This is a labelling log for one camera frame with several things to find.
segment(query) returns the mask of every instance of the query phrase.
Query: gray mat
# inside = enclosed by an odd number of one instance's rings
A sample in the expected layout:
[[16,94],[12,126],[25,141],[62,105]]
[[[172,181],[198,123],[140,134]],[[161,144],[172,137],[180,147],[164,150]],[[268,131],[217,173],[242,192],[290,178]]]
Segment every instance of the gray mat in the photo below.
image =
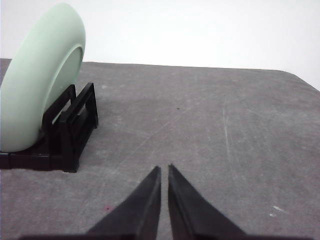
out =
[[[8,63],[1,60],[1,77]],[[170,163],[245,232],[320,239],[320,92],[300,78],[88,62],[77,91],[87,82],[94,82],[99,127],[78,172],[2,170],[3,239],[85,233],[156,165],[157,239],[172,239]]]

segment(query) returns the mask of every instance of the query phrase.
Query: mint green plate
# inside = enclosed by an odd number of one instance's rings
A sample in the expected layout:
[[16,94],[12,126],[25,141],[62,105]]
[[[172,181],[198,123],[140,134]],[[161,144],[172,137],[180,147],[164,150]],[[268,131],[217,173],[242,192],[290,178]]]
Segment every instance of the mint green plate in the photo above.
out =
[[78,76],[85,42],[80,16],[65,3],[33,26],[1,85],[1,152],[27,149],[39,139],[44,112]]

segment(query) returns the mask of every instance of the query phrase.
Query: gray table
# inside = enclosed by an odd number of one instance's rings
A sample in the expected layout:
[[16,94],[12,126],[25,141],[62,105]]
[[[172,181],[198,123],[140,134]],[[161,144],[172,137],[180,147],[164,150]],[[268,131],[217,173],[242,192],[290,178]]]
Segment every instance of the gray table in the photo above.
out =
[[[1,78],[8,64],[1,60]],[[158,239],[172,239],[170,163],[247,233],[320,239],[320,92],[303,80],[277,70],[86,62],[77,91],[87,82],[99,127],[78,172],[2,170],[3,239],[85,233],[156,165]]]

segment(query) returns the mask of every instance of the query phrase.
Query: scratch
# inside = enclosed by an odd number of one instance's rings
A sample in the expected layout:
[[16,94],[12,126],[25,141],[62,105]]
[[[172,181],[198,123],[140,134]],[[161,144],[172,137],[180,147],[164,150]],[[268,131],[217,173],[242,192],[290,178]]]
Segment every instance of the scratch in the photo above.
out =
[[251,109],[247,108],[247,110],[255,115],[258,115],[261,118],[264,118],[263,116],[261,116],[260,114],[256,113],[255,111],[252,111]]
[[194,104],[193,106],[187,108],[185,111],[183,111],[180,115],[172,118],[171,120],[169,120],[168,122],[166,122],[162,127],[160,127],[154,134],[150,135],[149,137],[147,137],[137,148],[135,148],[129,155],[127,155],[120,163],[119,165],[111,172],[111,174],[115,174],[115,172],[122,166],[123,163],[125,163],[129,157],[131,157],[132,155],[134,155],[140,148],[142,148],[142,146],[149,141],[152,137],[154,137],[155,135],[157,135],[158,133],[160,133],[163,129],[165,129],[169,124],[174,123],[175,121],[177,121],[178,119],[180,119],[185,113],[189,112],[191,109],[193,109],[194,107],[198,106],[199,104],[201,104],[202,102],[204,102],[205,100],[207,100],[208,98],[212,97],[213,95],[215,95],[215,93],[210,94],[209,96],[204,97],[203,99],[201,99],[200,101],[198,101],[196,104]]
[[289,213],[289,212],[283,210],[282,208],[280,208],[280,207],[278,207],[278,206],[272,206],[272,207],[273,207],[275,210],[278,210],[278,211],[283,212],[283,213],[285,213],[285,214],[288,214],[288,213]]
[[234,184],[236,184],[235,178],[237,179],[238,176],[237,176],[237,173],[233,170],[232,165],[231,165],[231,156],[230,156],[230,148],[229,148],[229,140],[228,140],[228,115],[226,115],[226,104],[224,104],[224,106],[223,106],[222,115],[223,115],[226,155],[227,155],[227,159],[229,162],[229,166],[231,168],[232,179],[234,181]]

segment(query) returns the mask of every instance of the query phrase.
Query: white background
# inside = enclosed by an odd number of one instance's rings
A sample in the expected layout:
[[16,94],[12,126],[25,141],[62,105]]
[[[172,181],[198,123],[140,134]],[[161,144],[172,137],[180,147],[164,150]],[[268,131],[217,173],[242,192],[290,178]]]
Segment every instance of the white background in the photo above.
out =
[[[1,57],[59,2],[1,0]],[[320,90],[320,0],[63,2],[83,19],[84,61],[275,69]]]

